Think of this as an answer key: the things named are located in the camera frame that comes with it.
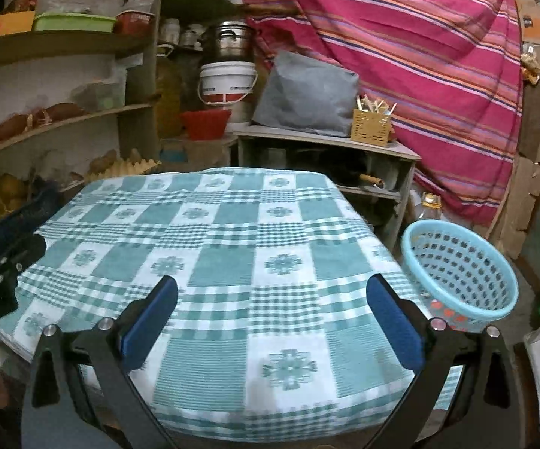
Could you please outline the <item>orange wrapper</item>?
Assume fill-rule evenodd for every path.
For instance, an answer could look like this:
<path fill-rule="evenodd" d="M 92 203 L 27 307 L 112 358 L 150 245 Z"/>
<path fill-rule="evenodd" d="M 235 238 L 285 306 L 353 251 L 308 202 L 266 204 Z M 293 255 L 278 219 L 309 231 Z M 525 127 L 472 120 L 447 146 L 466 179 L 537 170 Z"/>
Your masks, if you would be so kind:
<path fill-rule="evenodd" d="M 462 324 L 468 321 L 467 316 L 456 312 L 455 310 L 451 309 L 446 304 L 438 301 L 437 299 L 433 299 L 430 301 L 428 309 L 430 310 L 432 316 L 443 318 L 446 322 L 450 323 L 451 326 L 453 324 Z"/>

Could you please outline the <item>light blue plastic basket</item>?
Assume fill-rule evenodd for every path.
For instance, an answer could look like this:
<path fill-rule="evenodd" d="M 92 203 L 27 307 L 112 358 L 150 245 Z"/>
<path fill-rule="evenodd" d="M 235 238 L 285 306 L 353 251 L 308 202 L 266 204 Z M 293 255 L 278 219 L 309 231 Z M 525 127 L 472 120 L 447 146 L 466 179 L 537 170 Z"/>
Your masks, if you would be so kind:
<path fill-rule="evenodd" d="M 428 305 L 437 299 L 468 317 L 462 324 L 447 322 L 452 329 L 479 333 L 516 307 L 519 285 L 509 262 L 465 227 L 416 221 L 401 237 L 401 253 L 402 269 L 430 315 Z"/>

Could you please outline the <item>yellow egg tray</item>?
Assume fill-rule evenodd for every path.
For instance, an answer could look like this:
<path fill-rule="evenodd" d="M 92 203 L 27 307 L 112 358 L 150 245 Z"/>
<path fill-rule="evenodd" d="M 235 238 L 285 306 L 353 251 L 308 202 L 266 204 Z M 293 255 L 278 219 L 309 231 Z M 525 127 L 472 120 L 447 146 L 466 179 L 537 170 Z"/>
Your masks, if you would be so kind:
<path fill-rule="evenodd" d="M 141 159 L 137 162 L 130 160 L 116 160 L 103 172 L 89 173 L 85 176 L 85 183 L 93 183 L 97 180 L 107 180 L 108 178 L 144 175 L 154 171 L 161 162 L 153 159 Z"/>

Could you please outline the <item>green checkered tablecloth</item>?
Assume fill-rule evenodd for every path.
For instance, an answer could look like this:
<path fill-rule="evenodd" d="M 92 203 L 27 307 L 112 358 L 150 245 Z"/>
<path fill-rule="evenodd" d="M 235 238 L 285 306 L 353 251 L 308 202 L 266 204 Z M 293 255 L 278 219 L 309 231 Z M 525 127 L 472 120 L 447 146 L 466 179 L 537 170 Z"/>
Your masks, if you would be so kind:
<path fill-rule="evenodd" d="M 279 442 L 383 423 L 412 373 L 367 306 L 399 263 L 327 176 L 212 168 L 100 180 L 39 230 L 0 341 L 30 360 L 45 326 L 89 329 L 163 276 L 178 304 L 132 379 L 169 429 Z"/>

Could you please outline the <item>oil bottle yellow cap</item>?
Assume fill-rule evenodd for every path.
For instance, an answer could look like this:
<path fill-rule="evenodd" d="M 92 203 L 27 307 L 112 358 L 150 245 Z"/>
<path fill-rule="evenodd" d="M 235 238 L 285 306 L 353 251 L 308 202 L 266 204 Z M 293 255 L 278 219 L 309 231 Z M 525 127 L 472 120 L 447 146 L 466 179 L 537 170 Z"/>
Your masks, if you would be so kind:
<path fill-rule="evenodd" d="M 415 209 L 417 220 L 441 220 L 442 199 L 436 193 L 423 193 Z"/>

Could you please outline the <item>cardboard box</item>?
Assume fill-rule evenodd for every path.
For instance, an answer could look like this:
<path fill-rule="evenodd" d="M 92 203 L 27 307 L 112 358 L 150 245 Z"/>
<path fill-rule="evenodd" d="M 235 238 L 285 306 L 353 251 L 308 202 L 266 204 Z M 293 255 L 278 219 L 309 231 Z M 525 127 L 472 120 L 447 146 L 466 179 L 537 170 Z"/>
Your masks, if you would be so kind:
<path fill-rule="evenodd" d="M 231 166 L 233 151 L 236 150 L 237 137 L 233 135 L 204 141 L 164 139 L 160 141 L 159 168 L 162 171 L 196 172 Z"/>

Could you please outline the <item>grey low shelf unit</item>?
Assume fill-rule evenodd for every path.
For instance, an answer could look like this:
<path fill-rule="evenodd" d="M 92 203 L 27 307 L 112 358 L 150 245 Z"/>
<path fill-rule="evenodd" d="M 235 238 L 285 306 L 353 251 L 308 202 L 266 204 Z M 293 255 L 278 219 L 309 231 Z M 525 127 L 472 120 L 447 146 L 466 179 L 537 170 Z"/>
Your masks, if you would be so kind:
<path fill-rule="evenodd" d="M 394 249 L 403 224 L 415 166 L 420 156 L 395 141 L 386 147 L 260 125 L 233 126 L 239 165 L 307 170 L 332 180 L 357 213 Z M 379 177 L 384 190 L 365 186 L 361 174 Z"/>

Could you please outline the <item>red plastic basin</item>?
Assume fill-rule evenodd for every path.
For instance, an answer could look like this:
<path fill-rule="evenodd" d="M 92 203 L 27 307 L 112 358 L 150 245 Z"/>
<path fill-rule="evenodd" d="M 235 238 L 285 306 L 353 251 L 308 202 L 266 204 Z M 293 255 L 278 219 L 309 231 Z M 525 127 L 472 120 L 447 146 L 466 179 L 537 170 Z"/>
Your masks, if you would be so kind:
<path fill-rule="evenodd" d="M 224 136 L 230 115 L 230 110 L 196 110 L 181 113 L 180 121 L 190 140 L 218 140 Z"/>

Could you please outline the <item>green plastic tray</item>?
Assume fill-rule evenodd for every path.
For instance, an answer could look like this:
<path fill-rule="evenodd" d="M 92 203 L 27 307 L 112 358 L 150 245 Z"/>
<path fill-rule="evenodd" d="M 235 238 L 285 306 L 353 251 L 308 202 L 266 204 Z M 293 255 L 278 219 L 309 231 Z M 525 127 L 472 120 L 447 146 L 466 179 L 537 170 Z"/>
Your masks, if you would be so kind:
<path fill-rule="evenodd" d="M 114 17 L 81 13 L 42 13 L 33 22 L 34 31 L 97 31 L 111 33 L 117 20 Z"/>

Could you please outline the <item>white plastic bucket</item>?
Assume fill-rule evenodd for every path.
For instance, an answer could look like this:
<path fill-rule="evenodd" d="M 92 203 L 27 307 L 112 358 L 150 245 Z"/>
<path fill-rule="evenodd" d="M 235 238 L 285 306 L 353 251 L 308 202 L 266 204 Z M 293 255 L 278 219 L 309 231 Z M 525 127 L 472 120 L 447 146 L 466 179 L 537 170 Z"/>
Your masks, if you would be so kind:
<path fill-rule="evenodd" d="M 258 72 L 253 62 L 223 61 L 203 65 L 197 93 L 206 110 L 229 110 L 230 124 L 248 123 L 254 113 Z"/>

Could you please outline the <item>yellow chopstick holder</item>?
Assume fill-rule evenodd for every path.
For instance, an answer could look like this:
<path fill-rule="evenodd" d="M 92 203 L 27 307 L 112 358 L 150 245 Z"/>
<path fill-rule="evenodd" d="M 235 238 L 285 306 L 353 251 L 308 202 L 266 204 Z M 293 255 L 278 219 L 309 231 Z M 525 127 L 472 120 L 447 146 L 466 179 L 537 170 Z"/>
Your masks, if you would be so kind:
<path fill-rule="evenodd" d="M 371 100 L 366 94 L 355 98 L 350 139 L 354 142 L 386 147 L 394 142 L 396 133 L 392 117 L 397 104 L 384 100 Z"/>

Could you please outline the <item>metal pot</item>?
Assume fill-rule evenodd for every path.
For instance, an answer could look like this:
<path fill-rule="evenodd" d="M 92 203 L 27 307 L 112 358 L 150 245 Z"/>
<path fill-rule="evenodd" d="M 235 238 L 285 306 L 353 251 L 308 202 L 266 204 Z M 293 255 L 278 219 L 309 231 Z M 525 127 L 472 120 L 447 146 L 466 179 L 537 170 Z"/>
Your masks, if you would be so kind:
<path fill-rule="evenodd" d="M 207 62 L 254 61 L 257 31 L 240 20 L 226 20 L 208 27 L 202 39 Z"/>

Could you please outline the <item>grey cushion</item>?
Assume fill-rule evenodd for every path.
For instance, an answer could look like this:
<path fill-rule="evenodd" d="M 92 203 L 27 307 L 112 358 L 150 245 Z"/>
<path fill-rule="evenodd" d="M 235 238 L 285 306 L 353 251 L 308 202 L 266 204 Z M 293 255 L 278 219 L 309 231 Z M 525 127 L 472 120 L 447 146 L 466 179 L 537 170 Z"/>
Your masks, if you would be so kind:
<path fill-rule="evenodd" d="M 347 138 L 358 90 L 357 73 L 281 51 L 274 59 L 252 121 L 270 128 Z"/>

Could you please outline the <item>striped pink cloth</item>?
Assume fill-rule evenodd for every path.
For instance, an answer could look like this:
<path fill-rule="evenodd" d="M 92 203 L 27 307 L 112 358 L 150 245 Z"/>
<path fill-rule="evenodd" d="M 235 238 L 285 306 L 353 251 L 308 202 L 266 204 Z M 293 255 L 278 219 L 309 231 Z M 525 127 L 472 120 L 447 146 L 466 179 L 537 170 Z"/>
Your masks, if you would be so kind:
<path fill-rule="evenodd" d="M 354 72 L 390 103 L 416 181 L 474 224 L 494 220 L 521 127 L 515 0 L 244 0 L 267 62 L 292 51 Z"/>

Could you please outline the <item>wooden wall shelf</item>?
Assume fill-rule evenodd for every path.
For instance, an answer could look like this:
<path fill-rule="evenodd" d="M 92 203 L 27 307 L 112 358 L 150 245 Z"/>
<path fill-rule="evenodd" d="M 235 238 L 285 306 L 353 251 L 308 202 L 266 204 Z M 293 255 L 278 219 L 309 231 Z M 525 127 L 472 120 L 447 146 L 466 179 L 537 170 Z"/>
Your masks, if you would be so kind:
<path fill-rule="evenodd" d="M 157 31 L 124 23 L 160 0 L 0 0 L 0 175 L 66 181 L 107 153 L 159 154 Z M 42 13 L 114 17 L 111 33 L 34 31 Z"/>

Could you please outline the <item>wooden handled tool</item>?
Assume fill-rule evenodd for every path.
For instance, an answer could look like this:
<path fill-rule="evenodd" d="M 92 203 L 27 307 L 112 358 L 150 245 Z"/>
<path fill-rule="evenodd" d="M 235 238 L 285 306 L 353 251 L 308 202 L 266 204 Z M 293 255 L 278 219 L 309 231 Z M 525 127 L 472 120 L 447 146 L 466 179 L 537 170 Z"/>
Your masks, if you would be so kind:
<path fill-rule="evenodd" d="M 368 187 L 374 187 L 375 189 L 384 190 L 386 183 L 379 177 L 375 177 L 368 174 L 361 174 L 360 181 Z"/>

